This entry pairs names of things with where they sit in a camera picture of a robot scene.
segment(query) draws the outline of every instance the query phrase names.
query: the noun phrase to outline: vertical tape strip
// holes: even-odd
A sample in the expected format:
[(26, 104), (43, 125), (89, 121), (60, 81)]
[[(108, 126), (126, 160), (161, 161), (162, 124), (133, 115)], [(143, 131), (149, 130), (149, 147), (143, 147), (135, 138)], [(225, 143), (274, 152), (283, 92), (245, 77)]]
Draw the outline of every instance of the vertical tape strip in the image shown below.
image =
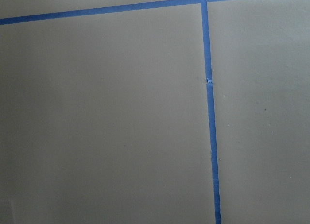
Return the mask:
[(215, 113), (214, 113), (209, 19), (208, 19), (208, 7), (207, 7), (206, 0), (201, 0), (201, 12), (202, 12), (205, 73), (206, 73), (206, 79), (208, 82), (207, 83), (207, 97), (208, 97), (210, 141), (211, 141), (215, 220), (216, 220), (216, 224), (221, 224), (221, 204), (220, 204), (220, 195), (219, 195), (218, 164), (217, 164), (217, 137), (216, 137)]

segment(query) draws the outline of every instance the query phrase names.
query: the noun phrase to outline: gray wall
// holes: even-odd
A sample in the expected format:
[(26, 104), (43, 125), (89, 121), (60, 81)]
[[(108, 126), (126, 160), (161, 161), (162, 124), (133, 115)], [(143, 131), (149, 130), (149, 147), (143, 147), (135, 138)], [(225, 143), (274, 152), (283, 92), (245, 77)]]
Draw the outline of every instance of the gray wall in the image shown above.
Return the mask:
[(214, 223), (201, 7), (0, 26), (16, 224)]
[(309, 4), (209, 4), (223, 224), (310, 220)]

